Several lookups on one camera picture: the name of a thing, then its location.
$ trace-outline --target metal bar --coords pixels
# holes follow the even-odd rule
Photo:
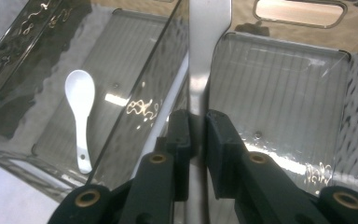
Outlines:
[[[209,223],[207,173],[204,162],[205,115],[214,48],[231,24],[230,0],[190,0],[189,88],[187,110],[193,158],[190,161],[186,223]]]

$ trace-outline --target spoon handle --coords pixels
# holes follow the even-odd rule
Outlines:
[[[92,170],[87,148],[87,118],[84,116],[75,117],[77,164],[82,174],[88,174]]]

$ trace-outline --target white spoon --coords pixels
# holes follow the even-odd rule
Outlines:
[[[65,95],[75,115],[77,164],[82,174],[91,172],[87,148],[87,119],[94,103],[95,86],[89,73],[75,70],[65,81]]]

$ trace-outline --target floor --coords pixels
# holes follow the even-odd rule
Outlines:
[[[27,0],[0,0],[0,37]],[[47,223],[58,204],[0,168],[0,223]]]

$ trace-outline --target clear plastic bin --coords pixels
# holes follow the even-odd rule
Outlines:
[[[185,0],[29,1],[0,40],[0,166],[58,201],[131,178],[169,112],[186,108],[188,23]],[[89,175],[63,89],[79,68],[97,90]],[[301,189],[358,191],[358,1],[233,0],[211,81],[210,108]],[[210,192],[212,222],[235,223],[232,201]]]

